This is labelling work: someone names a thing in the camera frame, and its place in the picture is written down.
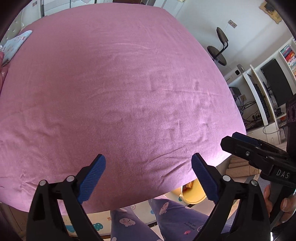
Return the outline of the person's right hand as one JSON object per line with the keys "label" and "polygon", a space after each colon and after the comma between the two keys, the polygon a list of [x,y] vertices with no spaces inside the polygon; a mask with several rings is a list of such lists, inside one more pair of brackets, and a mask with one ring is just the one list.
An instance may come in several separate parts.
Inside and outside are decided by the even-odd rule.
{"label": "person's right hand", "polygon": [[[268,215],[270,215],[270,212],[273,209],[273,203],[269,200],[270,196],[270,184],[266,186],[263,197],[264,201],[266,203]],[[288,198],[284,198],[281,202],[280,208],[283,212],[282,217],[279,219],[276,225],[282,224],[286,221],[288,221],[294,214],[296,207],[296,200],[295,200],[295,194],[293,196],[290,196]]]}

